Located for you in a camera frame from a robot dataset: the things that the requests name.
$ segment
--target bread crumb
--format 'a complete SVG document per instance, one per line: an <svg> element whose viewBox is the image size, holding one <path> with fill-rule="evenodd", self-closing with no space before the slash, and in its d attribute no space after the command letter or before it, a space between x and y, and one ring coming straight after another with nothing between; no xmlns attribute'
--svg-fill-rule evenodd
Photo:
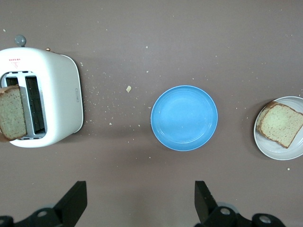
<svg viewBox="0 0 303 227"><path fill-rule="evenodd" d="M131 86L127 86L126 91L129 93L132 90Z"/></svg>

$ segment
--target plate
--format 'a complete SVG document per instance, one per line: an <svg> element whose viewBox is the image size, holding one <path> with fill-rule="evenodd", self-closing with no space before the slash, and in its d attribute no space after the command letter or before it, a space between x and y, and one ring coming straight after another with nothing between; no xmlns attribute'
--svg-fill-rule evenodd
<svg viewBox="0 0 303 227"><path fill-rule="evenodd" d="M164 92L151 111L151 128L166 147L190 151L204 145L214 134L218 112L212 98L189 85Z"/></svg>
<svg viewBox="0 0 303 227"><path fill-rule="evenodd" d="M285 104L294 110L303 113L303 98L295 96L287 96L274 100L278 103ZM289 148L284 148L278 143L271 141L262 136L256 129L257 120L260 114L257 116L254 125L254 137L258 148L268 157L276 160L290 160L299 157L303 154L303 127L297 133L293 142Z"/></svg>

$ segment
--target blue plate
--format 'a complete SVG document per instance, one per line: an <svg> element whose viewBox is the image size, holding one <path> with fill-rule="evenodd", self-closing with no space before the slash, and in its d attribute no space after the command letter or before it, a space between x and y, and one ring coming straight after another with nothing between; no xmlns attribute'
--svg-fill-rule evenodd
<svg viewBox="0 0 303 227"><path fill-rule="evenodd" d="M164 92L151 111L151 128L166 147L189 151L204 145L214 134L218 112L212 98L194 86Z"/></svg>

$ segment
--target bread slice on plate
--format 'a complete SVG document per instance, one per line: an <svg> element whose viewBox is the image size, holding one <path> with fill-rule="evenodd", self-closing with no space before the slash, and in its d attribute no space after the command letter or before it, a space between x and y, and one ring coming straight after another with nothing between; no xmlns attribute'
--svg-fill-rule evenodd
<svg viewBox="0 0 303 227"><path fill-rule="evenodd" d="M0 89L0 141L12 141L27 135L22 97L18 85Z"/></svg>
<svg viewBox="0 0 303 227"><path fill-rule="evenodd" d="M302 126L302 113L273 101L261 111L256 129L269 140L277 142L284 148L289 148Z"/></svg>

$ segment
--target blue plate rim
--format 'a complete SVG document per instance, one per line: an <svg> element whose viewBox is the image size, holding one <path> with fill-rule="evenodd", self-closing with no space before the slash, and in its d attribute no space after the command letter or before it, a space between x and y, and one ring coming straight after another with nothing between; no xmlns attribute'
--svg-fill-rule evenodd
<svg viewBox="0 0 303 227"><path fill-rule="evenodd" d="M170 146L164 144L164 143L158 138L158 136L156 135L155 129L154 129L153 124L152 124L152 116L153 116L153 113L154 113L154 108L155 108L156 104L159 102L159 100L160 100L166 93L168 93L169 91L171 91L171 90L173 90L173 89L180 88L180 87L191 87L191 88L194 88L194 89L197 89L197 90L201 91L202 93L204 93L206 96L208 96L208 97L210 98L210 100L212 101L212 103L213 103L213 105L214 105L214 109L215 109L215 123L214 123L214 130L213 130L213 132L211 133L211 135L209 136L209 138L208 138L204 143L202 143L201 145L196 146L195 148L192 148L192 149L183 149L183 150L181 150L181 149L175 149L175 148L171 148ZM164 146L166 146L167 148L169 148L169 149L171 149L171 150L186 152L186 151L192 151L192 150L195 150L195 149L200 148L201 146L203 146L204 144L206 144L206 143L212 138L212 136L214 135L214 133L215 133L215 131L216 131L216 129L217 129L217 125L218 125L218 109L217 109L217 106L216 106L214 100L211 98L211 96L210 96L207 92L205 92L204 90L202 90L201 88L196 87L196 86L193 86L193 85L179 85L179 86L171 87L170 89L168 89L168 90L166 90L165 92L163 92L163 93L157 98L157 100L155 101L155 103L154 103L154 105L153 105L153 107L152 107L152 110L151 110L151 117L150 117L150 120L151 120L151 129L152 129L152 132L153 132L153 134L155 135L155 137L157 138L157 140L158 140L161 144L163 144Z"/></svg>

